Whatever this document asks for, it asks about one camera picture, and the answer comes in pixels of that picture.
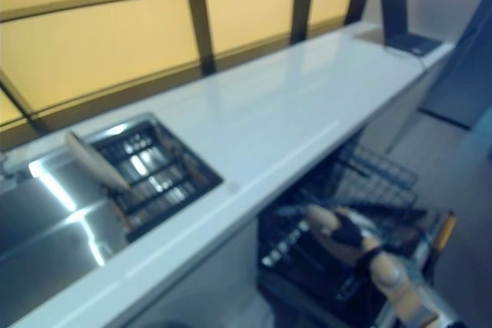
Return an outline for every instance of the dishwasher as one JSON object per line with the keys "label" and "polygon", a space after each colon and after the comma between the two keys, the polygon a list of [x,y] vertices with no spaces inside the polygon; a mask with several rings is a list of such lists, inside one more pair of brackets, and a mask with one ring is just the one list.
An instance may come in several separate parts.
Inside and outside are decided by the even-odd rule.
{"label": "dishwasher", "polygon": [[316,327],[372,327],[385,304],[364,273],[343,265],[311,236],[308,204],[345,206],[372,219],[386,249],[412,258],[436,214],[414,208],[417,175],[354,142],[309,171],[258,217],[258,288],[276,327],[303,317]]}

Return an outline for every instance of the stainless steel sink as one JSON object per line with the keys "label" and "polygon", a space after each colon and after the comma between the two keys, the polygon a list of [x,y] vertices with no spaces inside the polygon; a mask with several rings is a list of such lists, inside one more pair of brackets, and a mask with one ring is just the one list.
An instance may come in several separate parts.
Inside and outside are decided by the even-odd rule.
{"label": "stainless steel sink", "polygon": [[112,193],[62,148],[0,195],[0,326],[74,283],[221,179],[146,114],[87,137],[130,183]]}

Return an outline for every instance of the cable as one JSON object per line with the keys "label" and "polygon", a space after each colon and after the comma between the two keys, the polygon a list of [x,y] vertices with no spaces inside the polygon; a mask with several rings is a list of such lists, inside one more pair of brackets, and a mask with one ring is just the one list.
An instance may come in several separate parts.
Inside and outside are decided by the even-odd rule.
{"label": "cable", "polygon": [[425,72],[428,71],[428,68],[425,65],[425,63],[422,60],[422,57],[420,55],[416,55],[416,54],[410,53],[408,51],[402,51],[402,50],[398,50],[398,49],[393,49],[393,48],[388,47],[387,45],[384,45],[384,50],[388,54],[394,55],[395,57],[398,57],[398,58],[403,58],[403,59],[405,59],[407,57],[416,58],[419,61],[419,63],[421,64],[422,72],[425,73]]}

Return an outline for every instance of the floor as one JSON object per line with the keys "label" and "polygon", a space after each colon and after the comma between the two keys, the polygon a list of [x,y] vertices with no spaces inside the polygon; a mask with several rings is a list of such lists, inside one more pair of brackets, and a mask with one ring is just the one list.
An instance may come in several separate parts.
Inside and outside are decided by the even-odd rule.
{"label": "floor", "polygon": [[435,283],[470,327],[492,326],[492,108],[472,131],[418,114],[389,157],[419,175],[419,205],[457,224]]}

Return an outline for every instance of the white countertop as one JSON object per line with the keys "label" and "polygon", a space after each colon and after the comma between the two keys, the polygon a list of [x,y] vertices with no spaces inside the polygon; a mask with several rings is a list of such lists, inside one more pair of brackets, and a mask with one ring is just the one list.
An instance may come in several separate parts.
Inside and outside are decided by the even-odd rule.
{"label": "white countertop", "polygon": [[[19,320],[19,327],[103,326],[172,285],[270,200],[411,85],[421,62],[354,38],[359,22],[70,127],[80,135],[151,112],[224,183]],[[429,68],[453,48],[443,44]],[[25,161],[65,130],[9,153]]]}

